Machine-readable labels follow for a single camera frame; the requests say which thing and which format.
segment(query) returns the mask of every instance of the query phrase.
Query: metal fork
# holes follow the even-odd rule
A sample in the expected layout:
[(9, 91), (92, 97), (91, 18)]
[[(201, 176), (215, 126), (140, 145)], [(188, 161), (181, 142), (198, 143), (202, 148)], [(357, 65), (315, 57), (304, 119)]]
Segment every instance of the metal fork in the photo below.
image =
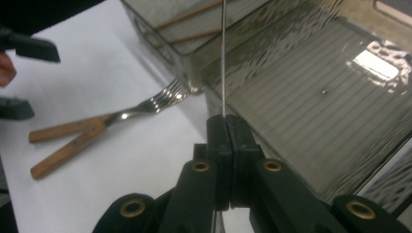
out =
[(30, 143), (37, 143), (82, 132), (79, 137), (32, 167), (30, 170), (31, 176), (35, 180), (40, 180), (45, 177), (65, 161), (79, 153), (98, 136), (102, 135), (112, 124), (136, 116), (157, 114), (170, 106), (184, 101), (189, 95), (190, 93), (179, 83), (179, 81), (174, 80), (160, 93), (143, 101), (135, 107), (31, 132), (28, 137)]

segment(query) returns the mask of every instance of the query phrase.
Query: wooden fork handle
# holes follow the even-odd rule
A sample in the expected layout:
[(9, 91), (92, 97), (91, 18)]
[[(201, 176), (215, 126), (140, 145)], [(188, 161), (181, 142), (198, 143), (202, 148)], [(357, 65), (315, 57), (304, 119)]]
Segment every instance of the wooden fork handle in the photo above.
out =
[(40, 180), (45, 177), (61, 166), (64, 162), (78, 154), (79, 151), (93, 142), (94, 139), (102, 135), (106, 129), (106, 125), (102, 122), (91, 126), (87, 131), (71, 141), (69, 144), (32, 167), (30, 170), (31, 176), (35, 180)]
[(45, 129), (39, 129), (30, 132), (28, 135), (28, 141), (30, 143), (37, 143), (48, 139), (58, 138), (73, 133), (80, 133), (88, 130), (90, 127), (99, 123), (104, 123), (106, 119), (110, 117), (110, 114), (93, 116), (86, 119), (81, 119), (69, 123), (59, 124), (56, 126), (48, 127)]

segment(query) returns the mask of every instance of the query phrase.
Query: thin metal wire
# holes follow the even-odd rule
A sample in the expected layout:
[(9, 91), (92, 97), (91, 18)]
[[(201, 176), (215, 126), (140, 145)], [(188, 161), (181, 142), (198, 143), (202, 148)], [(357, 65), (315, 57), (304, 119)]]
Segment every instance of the thin metal wire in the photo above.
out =
[(226, 116), (226, 105), (225, 105), (225, 44), (226, 44), (226, 0), (222, 1), (222, 50), (221, 50), (221, 68), (222, 68), (222, 115)]

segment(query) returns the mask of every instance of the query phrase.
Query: white table surface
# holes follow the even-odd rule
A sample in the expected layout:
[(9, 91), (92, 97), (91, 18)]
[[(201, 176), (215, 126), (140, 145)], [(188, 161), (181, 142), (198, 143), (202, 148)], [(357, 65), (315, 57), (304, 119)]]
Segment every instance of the white table surface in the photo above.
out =
[[(49, 176), (31, 178), (33, 165), (73, 137), (31, 145), (30, 131), (134, 106), (173, 79), (139, 43), (118, 0), (36, 36), (54, 41), (62, 62), (10, 52), (18, 74), (0, 89), (1, 96), (29, 100), (36, 114), (23, 121), (0, 119), (1, 159), (19, 232), (91, 232), (121, 196), (138, 192), (156, 198), (173, 187), (191, 160), (193, 144), (206, 142), (204, 95), (156, 116), (115, 124)], [(246, 210), (226, 219), (227, 232), (252, 232)]]

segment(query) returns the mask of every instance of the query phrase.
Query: fork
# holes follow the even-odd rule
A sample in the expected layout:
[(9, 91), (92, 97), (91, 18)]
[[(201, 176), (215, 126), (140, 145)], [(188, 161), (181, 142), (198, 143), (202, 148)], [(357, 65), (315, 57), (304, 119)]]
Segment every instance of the fork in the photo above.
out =
[(72, 133), (82, 132), (76, 139), (32, 167), (30, 170), (31, 176), (35, 180), (40, 180), (45, 177), (64, 162), (78, 154), (98, 136), (106, 132), (107, 128), (112, 124), (131, 119), (132, 117), (157, 114), (168, 107), (182, 102), (189, 95), (190, 93), (179, 83), (179, 81), (174, 80), (160, 93), (143, 101), (135, 107), (31, 132), (28, 136), (28, 141), (30, 143), (37, 143)]

